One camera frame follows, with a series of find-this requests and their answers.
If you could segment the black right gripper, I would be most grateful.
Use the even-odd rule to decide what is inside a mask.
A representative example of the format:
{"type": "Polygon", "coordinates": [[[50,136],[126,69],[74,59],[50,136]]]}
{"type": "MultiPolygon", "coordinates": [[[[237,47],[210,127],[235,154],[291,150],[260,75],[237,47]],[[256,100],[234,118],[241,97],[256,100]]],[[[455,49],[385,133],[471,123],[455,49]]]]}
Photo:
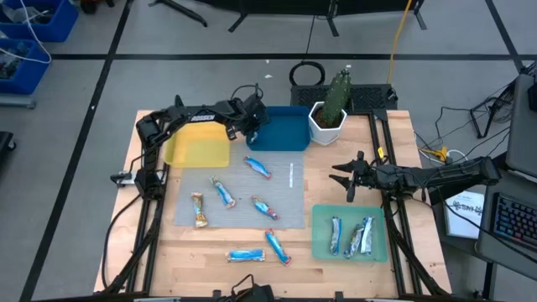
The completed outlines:
{"type": "Polygon", "coordinates": [[[371,187],[374,185],[374,171],[371,165],[364,159],[364,152],[358,151],[357,158],[347,164],[331,166],[335,170],[350,172],[351,178],[330,174],[329,177],[342,185],[347,190],[347,202],[353,202],[358,186],[371,187]]]}

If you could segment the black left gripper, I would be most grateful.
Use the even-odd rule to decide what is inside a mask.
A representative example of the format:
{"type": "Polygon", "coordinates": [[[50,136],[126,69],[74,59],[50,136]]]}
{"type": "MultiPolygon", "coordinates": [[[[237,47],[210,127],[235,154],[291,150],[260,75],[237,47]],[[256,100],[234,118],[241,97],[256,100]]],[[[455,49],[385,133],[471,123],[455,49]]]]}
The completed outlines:
{"type": "Polygon", "coordinates": [[[236,133],[250,138],[262,125],[269,122],[267,107],[259,94],[250,95],[245,101],[234,97],[229,101],[234,112],[228,117],[226,133],[229,139],[236,139],[236,133]]]}

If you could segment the light blue purple granola bar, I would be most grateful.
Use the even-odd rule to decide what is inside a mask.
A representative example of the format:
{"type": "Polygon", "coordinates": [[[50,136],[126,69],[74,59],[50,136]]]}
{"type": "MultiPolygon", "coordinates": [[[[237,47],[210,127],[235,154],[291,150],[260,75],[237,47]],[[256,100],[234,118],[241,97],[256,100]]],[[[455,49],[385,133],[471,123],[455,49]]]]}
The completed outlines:
{"type": "Polygon", "coordinates": [[[372,230],[373,217],[367,216],[363,219],[361,254],[370,254],[372,252],[372,230]]]}
{"type": "Polygon", "coordinates": [[[353,256],[356,255],[361,245],[363,231],[364,231],[364,225],[356,224],[356,227],[352,233],[349,245],[343,253],[343,256],[345,258],[352,258],[353,256]]]}
{"type": "Polygon", "coordinates": [[[341,227],[342,221],[338,216],[331,218],[332,234],[331,234],[331,254],[337,256],[340,253],[341,227]]]}

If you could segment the blue red-ended granola bar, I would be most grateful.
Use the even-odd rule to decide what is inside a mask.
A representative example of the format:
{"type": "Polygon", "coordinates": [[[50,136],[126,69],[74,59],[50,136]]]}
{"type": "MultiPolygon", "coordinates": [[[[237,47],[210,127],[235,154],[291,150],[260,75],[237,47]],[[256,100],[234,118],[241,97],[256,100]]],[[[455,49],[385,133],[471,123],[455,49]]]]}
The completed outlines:
{"type": "Polygon", "coordinates": [[[245,156],[243,158],[244,163],[256,171],[257,173],[261,174],[265,179],[270,180],[272,177],[272,173],[269,172],[261,162],[257,161],[256,159],[253,159],[249,156],[245,156]]]}
{"type": "Polygon", "coordinates": [[[251,202],[253,203],[254,208],[260,213],[264,214],[265,216],[268,216],[274,221],[277,221],[279,219],[279,215],[267,203],[262,201],[259,197],[252,196],[251,202]]]}
{"type": "Polygon", "coordinates": [[[279,261],[284,265],[288,266],[291,262],[291,256],[285,253],[283,246],[279,242],[278,238],[276,237],[274,231],[272,229],[268,229],[265,233],[265,238],[268,242],[268,244],[272,247],[274,250],[277,258],[279,261]]]}
{"type": "Polygon", "coordinates": [[[263,262],[265,260],[265,253],[262,248],[230,251],[226,253],[226,260],[229,263],[263,262]]]}
{"type": "Polygon", "coordinates": [[[210,181],[213,184],[213,186],[216,188],[219,196],[221,197],[223,205],[227,209],[234,207],[236,204],[236,201],[233,199],[232,195],[229,193],[229,191],[224,186],[224,184],[216,176],[212,176],[210,178],[210,181]]]}

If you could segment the brown green granola bar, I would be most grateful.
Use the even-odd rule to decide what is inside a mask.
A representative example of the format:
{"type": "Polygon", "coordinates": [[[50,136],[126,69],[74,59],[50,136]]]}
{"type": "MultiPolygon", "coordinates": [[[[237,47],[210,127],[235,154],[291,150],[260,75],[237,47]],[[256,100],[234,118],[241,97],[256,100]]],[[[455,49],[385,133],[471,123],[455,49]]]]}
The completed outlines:
{"type": "Polygon", "coordinates": [[[190,196],[194,202],[195,227],[196,228],[206,227],[208,225],[208,220],[202,209],[203,194],[201,192],[194,192],[190,196]]]}

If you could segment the blue plastic bin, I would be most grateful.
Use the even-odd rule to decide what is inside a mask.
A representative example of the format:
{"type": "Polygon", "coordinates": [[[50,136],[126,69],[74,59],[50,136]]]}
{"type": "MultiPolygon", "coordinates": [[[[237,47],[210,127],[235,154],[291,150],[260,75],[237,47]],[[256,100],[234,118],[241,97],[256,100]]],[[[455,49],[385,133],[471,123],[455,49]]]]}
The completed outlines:
{"type": "Polygon", "coordinates": [[[269,123],[257,131],[257,137],[247,136],[247,146],[253,151],[302,152],[310,144],[308,107],[268,107],[269,123]]]}

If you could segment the white hexagonal plant pot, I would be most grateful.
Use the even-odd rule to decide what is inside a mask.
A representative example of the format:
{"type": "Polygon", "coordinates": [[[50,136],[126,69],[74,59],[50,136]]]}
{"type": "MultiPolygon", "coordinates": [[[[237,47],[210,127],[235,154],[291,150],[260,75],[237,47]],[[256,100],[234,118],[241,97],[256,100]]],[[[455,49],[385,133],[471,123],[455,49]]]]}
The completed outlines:
{"type": "Polygon", "coordinates": [[[324,102],[316,102],[310,110],[308,120],[310,140],[319,145],[327,146],[339,138],[343,124],[347,120],[347,112],[345,110],[341,110],[340,122],[335,128],[321,128],[315,121],[315,114],[323,107],[323,105],[324,102]]]}

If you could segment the green plastic tray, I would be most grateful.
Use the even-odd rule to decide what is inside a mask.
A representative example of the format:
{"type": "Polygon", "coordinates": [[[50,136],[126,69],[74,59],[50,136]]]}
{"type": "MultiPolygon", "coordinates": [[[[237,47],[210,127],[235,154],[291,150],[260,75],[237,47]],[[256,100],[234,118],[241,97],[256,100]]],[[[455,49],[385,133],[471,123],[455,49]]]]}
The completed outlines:
{"type": "Polygon", "coordinates": [[[386,263],[388,261],[386,230],[383,212],[380,208],[319,204],[313,206],[311,214],[311,251],[315,259],[370,263],[386,263]],[[332,220],[334,217],[341,220],[340,252],[337,255],[331,252],[332,220]],[[368,217],[372,218],[370,230],[367,232],[370,237],[368,245],[371,252],[361,253],[361,248],[359,248],[353,256],[346,258],[343,253],[349,248],[357,225],[363,226],[368,217]]]}

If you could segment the yellow plastic tray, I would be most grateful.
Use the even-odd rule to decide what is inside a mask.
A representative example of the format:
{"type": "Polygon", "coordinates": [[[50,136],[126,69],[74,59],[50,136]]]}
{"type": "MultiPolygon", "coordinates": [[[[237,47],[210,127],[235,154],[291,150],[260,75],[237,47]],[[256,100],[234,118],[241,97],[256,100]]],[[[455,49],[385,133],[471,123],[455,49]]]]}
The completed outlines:
{"type": "Polygon", "coordinates": [[[164,161],[173,168],[223,168],[229,165],[230,141],[217,122],[188,123],[165,144],[164,161]]]}

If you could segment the grey woven mat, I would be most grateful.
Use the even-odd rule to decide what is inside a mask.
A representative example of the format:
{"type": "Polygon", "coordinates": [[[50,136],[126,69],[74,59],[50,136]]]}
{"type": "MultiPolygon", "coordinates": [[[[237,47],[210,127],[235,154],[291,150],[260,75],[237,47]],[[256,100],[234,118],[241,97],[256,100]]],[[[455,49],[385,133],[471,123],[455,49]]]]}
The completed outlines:
{"type": "Polygon", "coordinates": [[[230,163],[226,168],[184,169],[175,202],[176,226],[195,225],[194,202],[190,195],[203,194],[203,212],[209,227],[303,229],[304,154],[301,152],[252,151],[245,143],[232,143],[230,163]],[[272,173],[270,180],[248,167],[243,158],[249,156],[261,162],[272,173]],[[289,164],[294,164],[294,186],[289,187],[289,164]],[[227,209],[210,181],[216,176],[236,201],[227,209]],[[257,211],[251,197],[257,196],[278,215],[277,221],[257,211]]]}

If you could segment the green cactus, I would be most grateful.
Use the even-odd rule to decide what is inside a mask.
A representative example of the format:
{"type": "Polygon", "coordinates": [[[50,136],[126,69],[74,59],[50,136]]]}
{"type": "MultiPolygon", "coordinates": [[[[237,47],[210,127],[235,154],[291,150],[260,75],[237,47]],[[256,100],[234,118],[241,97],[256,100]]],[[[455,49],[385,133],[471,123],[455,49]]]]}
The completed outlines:
{"type": "Polygon", "coordinates": [[[351,75],[348,69],[340,70],[332,79],[322,112],[322,122],[326,128],[338,127],[341,111],[347,104],[351,86],[351,75]]]}

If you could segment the black perforated case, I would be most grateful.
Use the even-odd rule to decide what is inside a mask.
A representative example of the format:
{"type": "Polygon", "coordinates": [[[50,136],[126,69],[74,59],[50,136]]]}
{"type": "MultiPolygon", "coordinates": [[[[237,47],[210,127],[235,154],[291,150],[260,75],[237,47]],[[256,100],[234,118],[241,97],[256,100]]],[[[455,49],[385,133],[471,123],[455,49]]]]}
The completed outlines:
{"type": "MultiPolygon", "coordinates": [[[[293,86],[291,88],[291,106],[303,106],[311,109],[316,102],[323,102],[329,86],[293,86]]],[[[388,84],[352,85],[344,110],[355,114],[377,109],[397,110],[398,97],[388,84]]]]}

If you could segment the yellow plug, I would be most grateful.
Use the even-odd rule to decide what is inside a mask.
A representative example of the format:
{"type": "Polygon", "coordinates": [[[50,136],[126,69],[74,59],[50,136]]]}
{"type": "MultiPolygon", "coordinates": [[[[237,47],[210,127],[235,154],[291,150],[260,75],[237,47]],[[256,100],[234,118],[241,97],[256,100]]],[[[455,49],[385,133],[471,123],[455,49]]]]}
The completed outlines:
{"type": "Polygon", "coordinates": [[[427,157],[428,159],[431,159],[430,156],[434,156],[435,159],[439,162],[445,163],[447,161],[448,155],[447,155],[448,149],[446,147],[442,147],[440,149],[428,149],[428,148],[421,148],[420,153],[427,157]]]}

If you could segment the white printed paper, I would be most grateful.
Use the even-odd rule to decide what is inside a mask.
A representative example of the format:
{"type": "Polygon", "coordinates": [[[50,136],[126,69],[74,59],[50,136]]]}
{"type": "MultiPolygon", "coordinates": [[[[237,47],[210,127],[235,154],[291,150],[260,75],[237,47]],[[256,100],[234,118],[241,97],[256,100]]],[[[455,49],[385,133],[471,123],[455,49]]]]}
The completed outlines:
{"type": "Polygon", "coordinates": [[[477,240],[482,220],[484,194],[463,191],[446,200],[446,235],[477,240]]]}

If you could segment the black partition panel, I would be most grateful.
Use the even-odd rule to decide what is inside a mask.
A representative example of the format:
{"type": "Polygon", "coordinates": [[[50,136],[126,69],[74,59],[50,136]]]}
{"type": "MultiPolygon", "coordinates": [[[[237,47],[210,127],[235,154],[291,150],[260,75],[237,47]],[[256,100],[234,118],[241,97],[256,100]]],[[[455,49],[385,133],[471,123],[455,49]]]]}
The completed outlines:
{"type": "Polygon", "coordinates": [[[196,0],[228,11],[240,14],[229,31],[235,31],[238,25],[250,14],[284,14],[324,16],[332,35],[338,37],[333,19],[342,15],[362,13],[384,13],[404,11],[409,3],[422,30],[427,30],[420,15],[425,0],[196,0]]]}

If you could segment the black stand leg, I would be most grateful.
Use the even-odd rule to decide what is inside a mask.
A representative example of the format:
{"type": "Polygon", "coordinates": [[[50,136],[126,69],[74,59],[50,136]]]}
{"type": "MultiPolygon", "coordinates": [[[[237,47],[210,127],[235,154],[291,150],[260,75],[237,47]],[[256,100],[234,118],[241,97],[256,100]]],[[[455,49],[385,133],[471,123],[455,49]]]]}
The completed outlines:
{"type": "Polygon", "coordinates": [[[178,4],[174,0],[153,0],[151,3],[148,4],[149,7],[153,7],[157,4],[163,4],[169,8],[174,9],[176,12],[181,13],[185,15],[186,17],[200,23],[203,27],[207,27],[208,23],[207,21],[198,13],[190,10],[189,8],[178,4]]]}

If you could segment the grey desk platform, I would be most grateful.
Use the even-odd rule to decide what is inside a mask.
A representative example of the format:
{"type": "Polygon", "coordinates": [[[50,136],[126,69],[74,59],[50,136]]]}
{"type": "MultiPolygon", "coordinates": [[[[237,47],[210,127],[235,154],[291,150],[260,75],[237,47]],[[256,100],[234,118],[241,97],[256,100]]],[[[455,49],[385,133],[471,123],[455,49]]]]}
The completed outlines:
{"type": "Polygon", "coordinates": [[[494,195],[502,193],[537,206],[537,184],[503,173],[502,179],[487,187],[477,253],[487,260],[537,281],[537,252],[495,234],[492,229],[494,195]]]}

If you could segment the black backlit keyboard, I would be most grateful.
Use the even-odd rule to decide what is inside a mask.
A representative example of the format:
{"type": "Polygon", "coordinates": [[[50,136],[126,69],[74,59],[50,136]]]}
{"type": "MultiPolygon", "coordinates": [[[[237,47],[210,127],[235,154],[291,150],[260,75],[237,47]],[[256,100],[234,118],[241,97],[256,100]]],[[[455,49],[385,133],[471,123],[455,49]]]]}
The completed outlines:
{"type": "Polygon", "coordinates": [[[496,193],[492,229],[500,237],[537,252],[537,206],[496,193]]]}

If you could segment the grey monitor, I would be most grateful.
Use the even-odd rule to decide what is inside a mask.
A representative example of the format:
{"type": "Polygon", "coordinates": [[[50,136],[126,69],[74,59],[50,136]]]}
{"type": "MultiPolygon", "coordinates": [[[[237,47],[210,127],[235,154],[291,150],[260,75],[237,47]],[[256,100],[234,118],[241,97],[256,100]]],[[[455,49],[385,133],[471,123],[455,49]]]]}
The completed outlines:
{"type": "Polygon", "coordinates": [[[516,79],[506,163],[537,178],[537,75],[516,79]]]}

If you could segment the blue storage crate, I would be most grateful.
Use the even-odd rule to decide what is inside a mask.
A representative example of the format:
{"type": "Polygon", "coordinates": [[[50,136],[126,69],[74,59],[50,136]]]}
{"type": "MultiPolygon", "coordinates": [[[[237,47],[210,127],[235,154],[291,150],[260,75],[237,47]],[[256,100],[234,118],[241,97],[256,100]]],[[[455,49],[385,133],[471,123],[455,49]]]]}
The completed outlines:
{"type": "Polygon", "coordinates": [[[69,0],[1,0],[0,31],[10,39],[34,39],[23,10],[26,7],[31,28],[41,42],[64,42],[78,12],[69,0]]]}
{"type": "Polygon", "coordinates": [[[0,39],[0,93],[32,94],[49,64],[33,40],[0,39]]]}

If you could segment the grey metal base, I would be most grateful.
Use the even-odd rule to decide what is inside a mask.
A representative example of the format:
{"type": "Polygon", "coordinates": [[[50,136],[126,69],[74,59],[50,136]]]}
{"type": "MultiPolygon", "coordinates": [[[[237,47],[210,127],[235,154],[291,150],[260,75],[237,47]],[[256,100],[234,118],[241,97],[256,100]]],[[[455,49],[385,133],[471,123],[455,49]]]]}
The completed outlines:
{"type": "Polygon", "coordinates": [[[0,107],[26,107],[34,109],[37,102],[32,96],[0,94],[0,107]]]}

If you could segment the black floor object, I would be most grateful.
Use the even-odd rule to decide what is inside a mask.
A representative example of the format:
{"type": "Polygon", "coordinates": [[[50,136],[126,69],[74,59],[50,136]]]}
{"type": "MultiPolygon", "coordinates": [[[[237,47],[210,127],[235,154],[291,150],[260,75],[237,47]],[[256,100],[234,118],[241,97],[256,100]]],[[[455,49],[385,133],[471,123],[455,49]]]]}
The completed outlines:
{"type": "Polygon", "coordinates": [[[2,165],[9,154],[17,148],[13,134],[6,131],[0,131],[0,165],[2,165]]]}

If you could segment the black aluminium table frame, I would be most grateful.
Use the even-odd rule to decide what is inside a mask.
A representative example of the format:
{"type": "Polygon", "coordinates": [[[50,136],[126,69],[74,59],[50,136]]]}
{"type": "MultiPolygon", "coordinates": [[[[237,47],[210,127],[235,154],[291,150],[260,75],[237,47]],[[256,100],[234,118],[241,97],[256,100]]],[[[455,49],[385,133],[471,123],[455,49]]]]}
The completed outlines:
{"type": "MultiPolygon", "coordinates": [[[[125,290],[140,289],[151,296],[206,298],[216,289],[221,290],[222,295],[229,294],[235,283],[252,273],[258,284],[271,285],[276,299],[333,301],[336,292],[342,292],[345,299],[398,297],[389,239],[387,263],[321,261],[315,260],[311,253],[310,224],[314,204],[357,207],[380,206],[382,202],[378,190],[361,188],[357,190],[357,200],[346,203],[346,192],[328,178],[328,174],[339,173],[331,172],[333,164],[349,161],[359,149],[363,150],[367,160],[372,156],[369,152],[378,155],[379,146],[373,146],[374,136],[378,144],[383,145],[386,154],[395,156],[394,163],[421,166],[409,112],[381,110],[374,115],[378,117],[377,134],[371,133],[372,126],[367,115],[350,116],[335,143],[327,147],[314,144],[305,151],[305,228],[276,230],[285,251],[291,253],[292,261],[288,267],[277,261],[274,251],[268,251],[264,263],[226,263],[225,248],[254,247],[254,243],[259,243],[272,250],[261,229],[175,226],[175,202],[184,171],[172,168],[168,173],[159,237],[138,261],[134,289],[127,289],[125,285],[125,290]]],[[[139,222],[143,225],[143,231],[150,228],[150,222],[144,225],[143,218],[152,220],[154,204],[136,202],[118,218],[112,229],[107,250],[108,285],[133,254],[132,245],[137,240],[139,222]]],[[[433,211],[423,202],[408,202],[394,219],[406,215],[407,230],[411,234],[416,257],[439,286],[451,292],[433,211]]]]}

